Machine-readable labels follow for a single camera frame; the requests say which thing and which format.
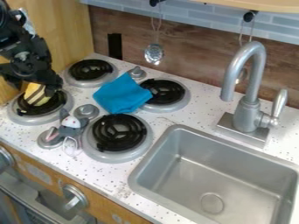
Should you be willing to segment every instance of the oven door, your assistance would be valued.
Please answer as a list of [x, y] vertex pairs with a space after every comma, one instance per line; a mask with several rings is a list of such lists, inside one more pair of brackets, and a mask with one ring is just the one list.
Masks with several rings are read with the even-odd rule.
[[56, 194], [27, 185], [4, 172], [0, 175], [0, 220], [8, 224], [94, 224], [87, 213], [64, 209]]

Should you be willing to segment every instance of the blue towel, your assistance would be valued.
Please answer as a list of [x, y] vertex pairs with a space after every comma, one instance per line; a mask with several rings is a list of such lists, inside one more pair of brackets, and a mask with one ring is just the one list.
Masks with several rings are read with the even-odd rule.
[[140, 87], [128, 73], [104, 84], [94, 93], [94, 99], [111, 114], [131, 113], [153, 95]]

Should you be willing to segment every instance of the black coil burner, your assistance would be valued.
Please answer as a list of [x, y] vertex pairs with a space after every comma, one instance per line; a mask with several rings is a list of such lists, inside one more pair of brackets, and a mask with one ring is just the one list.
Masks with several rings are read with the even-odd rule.
[[113, 72], [112, 66], [100, 59], [84, 59], [73, 64], [69, 73], [77, 81], [91, 81]]
[[147, 130], [132, 115], [105, 115], [93, 125], [93, 134], [99, 151], [126, 151], [140, 144]]
[[66, 94], [62, 91], [57, 91], [55, 95], [45, 104], [41, 106], [32, 106], [25, 99], [24, 94], [21, 94], [17, 98], [17, 105], [19, 108], [17, 109], [17, 113], [20, 116], [41, 116], [52, 112], [58, 107], [66, 104]]
[[141, 83], [140, 86], [153, 94], [153, 98], [146, 102], [148, 104], [172, 104], [182, 100], [185, 92], [181, 85], [171, 80], [149, 79]]

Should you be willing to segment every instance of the grey tile backsplash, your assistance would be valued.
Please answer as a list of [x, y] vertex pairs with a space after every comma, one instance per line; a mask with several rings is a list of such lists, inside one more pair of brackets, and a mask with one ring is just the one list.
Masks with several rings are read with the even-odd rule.
[[[150, 0], [80, 0], [117, 11], [158, 17], [158, 7], [152, 8]], [[228, 32], [240, 32], [241, 20], [247, 10], [195, 3], [190, 0], [162, 2], [163, 19], [184, 24], [198, 25]], [[244, 33], [250, 32], [245, 24]], [[255, 19], [254, 36], [299, 45], [299, 14], [260, 12]]]

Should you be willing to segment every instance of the stainless steel sink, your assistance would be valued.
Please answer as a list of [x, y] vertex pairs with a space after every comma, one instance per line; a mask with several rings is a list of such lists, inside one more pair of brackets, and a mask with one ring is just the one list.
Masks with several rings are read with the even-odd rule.
[[200, 224], [299, 223], [298, 166], [183, 125], [129, 176], [142, 196]]

